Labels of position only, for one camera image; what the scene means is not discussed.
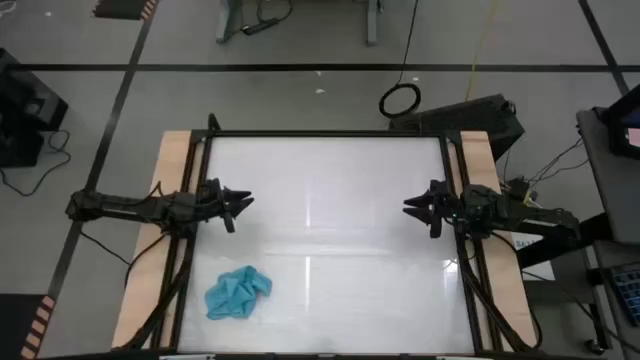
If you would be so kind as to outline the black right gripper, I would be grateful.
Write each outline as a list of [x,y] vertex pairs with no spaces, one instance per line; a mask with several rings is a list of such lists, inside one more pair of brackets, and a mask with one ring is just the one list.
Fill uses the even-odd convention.
[[433,197],[430,191],[403,201],[406,206],[403,212],[424,224],[430,225],[431,238],[439,238],[442,234],[442,223],[451,225],[455,234],[466,233],[467,221],[463,215],[462,202],[455,195],[449,197]]

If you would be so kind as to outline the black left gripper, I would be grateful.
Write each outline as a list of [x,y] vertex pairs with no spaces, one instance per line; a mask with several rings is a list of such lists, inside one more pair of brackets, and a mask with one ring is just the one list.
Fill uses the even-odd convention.
[[225,198],[222,197],[200,207],[197,210],[197,220],[207,222],[212,218],[221,218],[226,232],[234,233],[234,217],[254,202],[253,198],[249,198],[250,196],[250,191],[225,188]]

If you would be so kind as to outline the blue towel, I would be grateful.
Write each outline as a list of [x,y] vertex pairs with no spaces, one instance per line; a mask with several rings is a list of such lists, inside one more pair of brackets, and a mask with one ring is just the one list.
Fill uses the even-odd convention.
[[210,320],[246,319],[253,312],[260,296],[268,297],[272,280],[253,266],[244,266],[218,276],[204,300]]

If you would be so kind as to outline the white paper sheet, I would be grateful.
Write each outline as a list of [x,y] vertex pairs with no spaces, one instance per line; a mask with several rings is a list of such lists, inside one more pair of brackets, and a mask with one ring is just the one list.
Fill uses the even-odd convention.
[[[517,250],[528,248],[542,239],[541,235],[512,233],[512,240]],[[525,272],[523,275],[525,281],[542,281],[543,279],[554,281],[556,279],[550,260],[541,261],[539,257],[534,257],[533,260],[534,262],[530,265],[521,266]]]

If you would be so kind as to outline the black cart base bar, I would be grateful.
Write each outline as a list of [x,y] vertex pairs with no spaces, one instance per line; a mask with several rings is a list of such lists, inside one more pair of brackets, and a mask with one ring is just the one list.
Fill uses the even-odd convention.
[[614,240],[608,216],[605,213],[593,216],[580,223],[579,237],[570,238],[565,235],[544,236],[543,239],[528,248],[517,251],[520,267],[534,262],[534,257],[541,261],[553,260],[567,253],[584,249],[596,241]]

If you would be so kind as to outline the black power strip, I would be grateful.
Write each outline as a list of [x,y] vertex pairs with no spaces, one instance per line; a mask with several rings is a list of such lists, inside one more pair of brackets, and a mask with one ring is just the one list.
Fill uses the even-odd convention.
[[241,28],[241,31],[247,35],[247,36],[251,36],[254,34],[257,34],[259,32],[262,32],[266,29],[269,29],[277,24],[280,23],[280,19],[279,18],[270,18],[264,21],[260,21],[259,23],[253,24],[253,25],[246,25],[243,26]]

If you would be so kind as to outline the grey desk leg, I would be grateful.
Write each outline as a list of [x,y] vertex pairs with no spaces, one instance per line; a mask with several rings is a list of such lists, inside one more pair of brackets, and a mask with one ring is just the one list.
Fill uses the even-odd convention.
[[219,15],[216,28],[216,43],[224,44],[235,33],[234,26],[241,23],[243,0],[218,0]]
[[366,0],[366,43],[378,44],[378,17],[382,12],[382,0]]

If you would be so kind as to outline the grey cart top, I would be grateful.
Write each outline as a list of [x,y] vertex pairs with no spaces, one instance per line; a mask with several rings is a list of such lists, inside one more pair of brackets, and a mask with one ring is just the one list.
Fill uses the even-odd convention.
[[576,118],[613,236],[640,246],[640,160],[610,151],[607,128],[595,111],[579,111]]

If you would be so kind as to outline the black monitor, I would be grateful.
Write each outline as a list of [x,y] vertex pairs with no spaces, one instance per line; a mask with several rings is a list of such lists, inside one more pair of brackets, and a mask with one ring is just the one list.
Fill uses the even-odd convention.
[[605,108],[600,121],[607,128],[612,153],[640,160],[640,84]]

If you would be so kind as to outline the blue compartment tray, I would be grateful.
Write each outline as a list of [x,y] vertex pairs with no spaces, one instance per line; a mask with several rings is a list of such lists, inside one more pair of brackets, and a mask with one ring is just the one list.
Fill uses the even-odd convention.
[[607,276],[629,324],[640,327],[640,262],[612,267]]

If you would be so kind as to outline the black orange striped mat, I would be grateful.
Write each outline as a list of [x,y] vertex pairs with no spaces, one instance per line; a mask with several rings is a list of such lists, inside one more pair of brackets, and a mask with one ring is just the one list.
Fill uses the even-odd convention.
[[35,360],[55,305],[48,295],[0,294],[0,360]]
[[117,20],[147,20],[159,0],[98,0],[92,11],[96,18]]

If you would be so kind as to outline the black equipment stack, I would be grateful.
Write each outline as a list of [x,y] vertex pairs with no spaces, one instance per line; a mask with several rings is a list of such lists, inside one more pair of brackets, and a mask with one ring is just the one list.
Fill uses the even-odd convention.
[[33,167],[44,144],[44,132],[55,132],[68,104],[0,48],[0,168]]

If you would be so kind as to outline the black table frame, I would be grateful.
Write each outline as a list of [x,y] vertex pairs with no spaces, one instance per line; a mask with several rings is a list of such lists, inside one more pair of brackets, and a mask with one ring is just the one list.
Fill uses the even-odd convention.
[[[171,318],[184,352],[467,355],[485,324],[466,288],[450,226],[439,238],[403,212],[432,180],[461,176],[442,134],[384,131],[166,133],[153,177],[168,190],[206,179],[254,202],[227,233],[201,222]],[[253,266],[272,280],[246,319],[210,320],[219,275]]]

